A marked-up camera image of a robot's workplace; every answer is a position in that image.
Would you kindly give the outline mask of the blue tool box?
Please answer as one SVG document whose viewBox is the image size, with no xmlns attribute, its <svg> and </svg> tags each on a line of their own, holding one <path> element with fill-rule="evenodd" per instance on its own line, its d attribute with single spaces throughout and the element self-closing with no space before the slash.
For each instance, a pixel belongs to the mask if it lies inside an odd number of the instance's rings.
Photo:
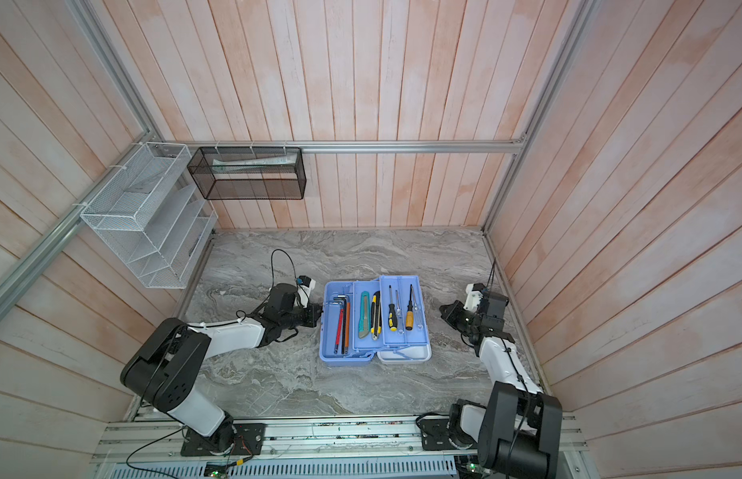
<svg viewBox="0 0 742 479">
<path fill-rule="evenodd" d="M 432 357 L 420 279 L 381 275 L 330 281 L 324 291 L 319 357 L 328 365 L 426 362 Z"/>
</svg>

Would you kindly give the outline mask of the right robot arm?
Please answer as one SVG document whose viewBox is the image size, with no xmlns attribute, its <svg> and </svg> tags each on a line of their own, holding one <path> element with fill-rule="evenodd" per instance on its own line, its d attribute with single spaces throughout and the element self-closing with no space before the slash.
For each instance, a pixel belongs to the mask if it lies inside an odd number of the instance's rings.
<svg viewBox="0 0 742 479">
<path fill-rule="evenodd" d="M 440 307 L 489 372 L 486 405 L 460 399 L 451 407 L 448 435 L 462 448 L 476 447 L 482 467 L 508 478 L 554 478 L 558 471 L 562 405 L 526 372 L 516 342 L 491 311 L 468 311 L 454 301 Z"/>
</svg>

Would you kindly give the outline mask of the orange screwdriver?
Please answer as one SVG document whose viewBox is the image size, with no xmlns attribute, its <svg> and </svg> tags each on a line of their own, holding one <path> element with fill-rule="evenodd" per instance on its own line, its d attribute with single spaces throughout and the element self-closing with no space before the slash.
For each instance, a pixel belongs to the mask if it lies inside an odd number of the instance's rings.
<svg viewBox="0 0 742 479">
<path fill-rule="evenodd" d="M 345 299 L 344 323 L 343 323 L 343 344 L 342 344 L 342 353 L 344 355 L 349 354 L 351 313 L 352 313 L 351 303 L 349 299 Z"/>
</svg>

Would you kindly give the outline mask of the black handle screwdriver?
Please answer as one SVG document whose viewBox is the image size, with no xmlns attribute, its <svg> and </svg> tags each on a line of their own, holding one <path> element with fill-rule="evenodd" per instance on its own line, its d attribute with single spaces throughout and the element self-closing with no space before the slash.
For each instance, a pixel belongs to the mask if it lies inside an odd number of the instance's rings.
<svg viewBox="0 0 742 479">
<path fill-rule="evenodd" d="M 390 331 L 397 331 L 399 328 L 398 311 L 395 292 L 392 287 L 389 287 L 389 299 L 390 303 L 388 306 L 388 327 Z"/>
</svg>

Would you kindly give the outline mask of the teal utility knife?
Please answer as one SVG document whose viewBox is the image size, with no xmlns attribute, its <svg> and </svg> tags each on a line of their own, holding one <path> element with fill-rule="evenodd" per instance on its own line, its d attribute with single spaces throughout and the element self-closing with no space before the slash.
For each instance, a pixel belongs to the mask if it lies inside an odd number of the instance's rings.
<svg viewBox="0 0 742 479">
<path fill-rule="evenodd" d="M 360 299 L 360 319 L 358 326 L 358 337 L 360 339 L 365 338 L 370 333 L 370 314 L 371 314 L 371 298 L 368 291 L 361 293 Z"/>
</svg>

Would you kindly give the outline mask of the yellow black utility knife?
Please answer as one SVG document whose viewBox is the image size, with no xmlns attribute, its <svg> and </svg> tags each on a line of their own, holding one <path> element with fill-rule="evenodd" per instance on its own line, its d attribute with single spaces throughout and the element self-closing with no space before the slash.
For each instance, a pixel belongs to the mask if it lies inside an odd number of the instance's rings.
<svg viewBox="0 0 742 479">
<path fill-rule="evenodd" d="M 371 305 L 371 313 L 372 313 L 372 321 L 371 321 L 371 335 L 372 339 L 377 340 L 381 334 L 382 329 L 382 319 L 381 319 L 381 299 L 380 299 L 381 293 L 380 291 L 376 291 L 374 295 L 372 296 L 372 305 Z"/>
</svg>

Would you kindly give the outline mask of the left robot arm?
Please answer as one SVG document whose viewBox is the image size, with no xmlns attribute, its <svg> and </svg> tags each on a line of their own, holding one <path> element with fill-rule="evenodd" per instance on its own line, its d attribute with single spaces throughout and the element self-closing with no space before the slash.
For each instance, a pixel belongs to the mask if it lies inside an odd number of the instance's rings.
<svg viewBox="0 0 742 479">
<path fill-rule="evenodd" d="M 165 319 L 121 371 L 121 384 L 188 428 L 191 438 L 213 455 L 235 447 L 232 416 L 195 386 L 203 361 L 240 349 L 283 341 L 283 331 L 315 327 L 322 307 L 309 297 L 317 283 L 301 275 L 294 285 L 271 287 L 249 315 L 221 323 Z"/>
</svg>

